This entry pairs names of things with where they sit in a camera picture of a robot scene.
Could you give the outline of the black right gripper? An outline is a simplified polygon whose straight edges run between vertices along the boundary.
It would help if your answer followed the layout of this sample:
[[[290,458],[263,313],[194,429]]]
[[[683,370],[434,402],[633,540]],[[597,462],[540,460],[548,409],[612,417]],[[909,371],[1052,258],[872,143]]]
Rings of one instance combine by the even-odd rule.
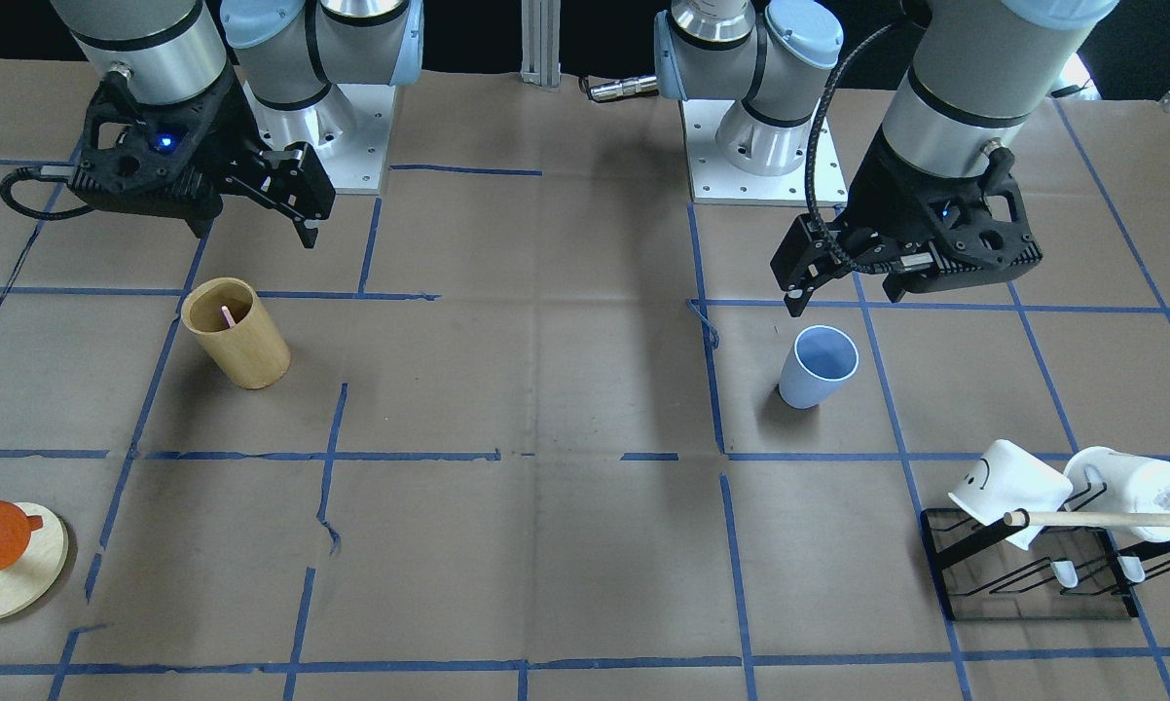
[[[312,143],[266,150],[230,66],[204,92],[172,103],[136,101],[135,68],[110,66],[92,92],[73,195],[94,209],[181,219],[202,238],[242,195],[290,219],[314,249],[336,190]]]

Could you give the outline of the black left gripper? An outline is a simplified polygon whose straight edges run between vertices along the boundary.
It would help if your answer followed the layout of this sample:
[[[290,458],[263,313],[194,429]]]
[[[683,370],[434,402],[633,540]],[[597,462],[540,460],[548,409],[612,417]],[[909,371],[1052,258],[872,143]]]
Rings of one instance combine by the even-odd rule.
[[[794,217],[771,266],[789,316],[806,311],[818,289],[851,274],[882,274],[896,302],[906,293],[1004,283],[1034,270],[1042,249],[1010,173],[1016,156],[999,145],[978,176],[927,174],[901,159],[882,133],[870,140],[849,187],[844,218],[823,225]],[[844,262],[831,245],[853,257]]]

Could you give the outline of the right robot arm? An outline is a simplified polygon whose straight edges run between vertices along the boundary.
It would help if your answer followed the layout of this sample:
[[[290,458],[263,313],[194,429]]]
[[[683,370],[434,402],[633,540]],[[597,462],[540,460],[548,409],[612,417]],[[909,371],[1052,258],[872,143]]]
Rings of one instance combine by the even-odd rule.
[[[420,1],[55,1],[99,74],[81,160],[44,178],[87,211],[180,219],[202,238],[226,195],[314,248],[337,195],[379,183],[388,108],[417,82]]]

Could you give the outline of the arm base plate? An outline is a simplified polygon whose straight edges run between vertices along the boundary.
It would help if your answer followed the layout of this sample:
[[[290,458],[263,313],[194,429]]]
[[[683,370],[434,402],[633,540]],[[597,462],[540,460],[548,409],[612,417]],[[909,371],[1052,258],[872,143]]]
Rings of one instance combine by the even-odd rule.
[[[397,85],[333,85],[316,105],[291,111],[261,105],[248,84],[243,91],[270,147],[282,150],[308,142],[337,194],[381,194],[388,138],[401,96]]]
[[[812,121],[776,128],[732,99],[679,103],[691,200],[709,204],[806,204],[806,147]]]

